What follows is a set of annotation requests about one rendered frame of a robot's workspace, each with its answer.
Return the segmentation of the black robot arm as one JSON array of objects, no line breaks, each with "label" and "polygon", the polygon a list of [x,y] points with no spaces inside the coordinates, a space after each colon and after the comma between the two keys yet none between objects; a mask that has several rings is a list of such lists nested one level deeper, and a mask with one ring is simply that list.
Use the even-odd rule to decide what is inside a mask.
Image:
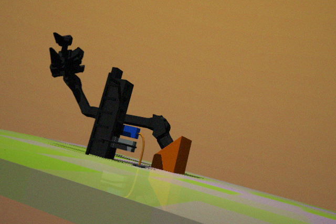
[{"label": "black robot arm", "polygon": [[[83,58],[83,53],[79,47],[75,50],[71,50],[71,58],[67,58],[67,60],[73,64],[74,66],[71,68],[67,68],[66,71],[54,72],[49,66],[52,76],[54,78],[63,76],[63,80],[66,85],[71,89],[74,94],[74,97],[81,109],[81,113],[87,117],[96,118],[98,113],[98,107],[90,106],[85,94],[81,88],[81,81],[79,77],[75,75],[75,73],[80,73],[84,71],[85,66],[81,64],[81,60]],[[148,128],[153,130],[152,135],[157,139],[157,142],[161,149],[165,148],[169,144],[173,142],[170,136],[171,126],[162,115],[153,114],[152,118],[144,118],[135,115],[126,114],[124,119],[124,124],[134,125],[139,127]]]}]

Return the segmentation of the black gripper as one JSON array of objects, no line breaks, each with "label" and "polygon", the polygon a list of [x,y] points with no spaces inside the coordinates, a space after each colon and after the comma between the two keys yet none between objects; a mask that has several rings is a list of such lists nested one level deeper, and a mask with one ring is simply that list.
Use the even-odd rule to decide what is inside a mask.
[{"label": "black gripper", "polygon": [[51,69],[54,72],[66,71],[67,68],[74,66],[67,60],[67,58],[71,58],[71,50],[68,49],[68,46],[72,44],[73,38],[71,35],[61,36],[57,33],[53,33],[53,35],[55,42],[62,46],[62,49],[58,53],[52,47],[49,47]]}]

